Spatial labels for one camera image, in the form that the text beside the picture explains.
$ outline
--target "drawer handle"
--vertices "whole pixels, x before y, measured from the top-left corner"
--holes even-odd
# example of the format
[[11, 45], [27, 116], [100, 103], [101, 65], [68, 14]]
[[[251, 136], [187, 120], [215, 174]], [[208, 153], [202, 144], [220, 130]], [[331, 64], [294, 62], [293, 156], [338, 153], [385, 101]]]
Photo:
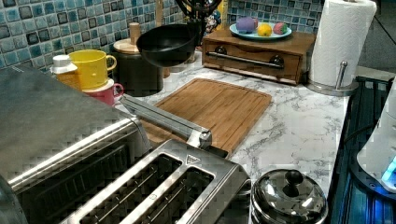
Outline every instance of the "drawer handle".
[[238, 58], [238, 57], [234, 57], [234, 56], [231, 56], [231, 55], [227, 55], [227, 49], [224, 48], [223, 46], [217, 46], [215, 48], [215, 52], [207, 51], [206, 55], [215, 56], [215, 57], [224, 58], [224, 59], [230, 59], [230, 60], [243, 62], [243, 63], [253, 63], [253, 64], [257, 64], [257, 65], [261, 65], [261, 66], [267, 66], [267, 67], [271, 67], [271, 68], [277, 68], [277, 69], [283, 69], [285, 67], [283, 58], [280, 57], [279, 55], [273, 56], [270, 59], [269, 63], [265, 63], [265, 62], [260, 62], [260, 61], [256, 61], [256, 60]]

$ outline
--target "bamboo cutting board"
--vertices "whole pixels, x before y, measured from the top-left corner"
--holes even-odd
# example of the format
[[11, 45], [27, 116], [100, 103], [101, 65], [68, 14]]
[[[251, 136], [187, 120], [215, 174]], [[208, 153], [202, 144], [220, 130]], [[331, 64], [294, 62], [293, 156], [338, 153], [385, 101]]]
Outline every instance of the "bamboo cutting board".
[[[212, 146], [230, 157], [271, 102], [271, 95], [215, 80], [196, 78], [157, 107], [196, 123], [212, 132]], [[143, 121], [148, 139], [155, 145], [175, 134]]]

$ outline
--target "paper towel holder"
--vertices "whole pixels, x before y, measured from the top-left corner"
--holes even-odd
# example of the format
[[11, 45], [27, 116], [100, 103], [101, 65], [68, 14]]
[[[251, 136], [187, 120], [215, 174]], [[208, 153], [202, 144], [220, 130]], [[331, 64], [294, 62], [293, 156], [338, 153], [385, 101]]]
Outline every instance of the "paper towel holder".
[[341, 61], [341, 67], [340, 67], [340, 72], [338, 73], [338, 78], [335, 86], [328, 86], [328, 85], [323, 85], [320, 83], [317, 83], [309, 77], [307, 78], [306, 83], [304, 84], [309, 90], [315, 91], [321, 94], [325, 95], [331, 95], [331, 96], [350, 96], [353, 95], [356, 91], [356, 89], [359, 87], [358, 82], [356, 82], [355, 79], [352, 80], [352, 83], [345, 86], [341, 87], [341, 83], [344, 78], [344, 73], [347, 68], [347, 61]]

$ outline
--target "pink mug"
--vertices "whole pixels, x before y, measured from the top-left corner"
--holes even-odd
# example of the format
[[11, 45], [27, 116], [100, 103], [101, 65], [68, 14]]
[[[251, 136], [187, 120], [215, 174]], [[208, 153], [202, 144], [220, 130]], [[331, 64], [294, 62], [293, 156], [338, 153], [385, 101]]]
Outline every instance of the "pink mug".
[[[116, 93], [117, 87], [120, 88], [120, 92]], [[123, 95], [124, 88], [120, 83], [114, 83], [114, 80], [109, 78], [105, 86], [97, 89], [83, 90], [83, 92], [107, 105], [113, 106], [116, 103], [116, 99]]]

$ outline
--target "metal handle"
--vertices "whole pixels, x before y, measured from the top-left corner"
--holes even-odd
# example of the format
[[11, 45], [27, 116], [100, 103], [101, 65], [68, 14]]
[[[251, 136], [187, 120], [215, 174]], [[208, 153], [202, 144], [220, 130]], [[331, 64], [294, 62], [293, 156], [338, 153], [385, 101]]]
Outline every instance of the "metal handle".
[[123, 97], [120, 102], [138, 117], [188, 138], [187, 143], [193, 147], [205, 149], [212, 145], [212, 133], [204, 127], [134, 97]]
[[338, 73], [337, 83], [335, 84], [336, 90], [340, 90], [340, 88], [341, 88], [341, 82], [343, 81], [346, 68], [347, 68], [347, 61], [342, 61], [341, 67], [340, 67], [340, 72]]
[[267, 66], [267, 67], [277, 68], [277, 69], [283, 69], [285, 67], [284, 60], [279, 55], [275, 55], [274, 57], [272, 57], [270, 59], [269, 63], [265, 63], [265, 62], [260, 62], [260, 61], [256, 61], [256, 60], [238, 58], [238, 57], [234, 57], [231, 55], [227, 55], [227, 49], [224, 48], [223, 46], [216, 47], [215, 52], [207, 51], [206, 55], [230, 59], [230, 60], [234, 60], [234, 61], [238, 61], [238, 62], [242, 62], [242, 63], [253, 63], [253, 64], [260, 65], [260, 66]]

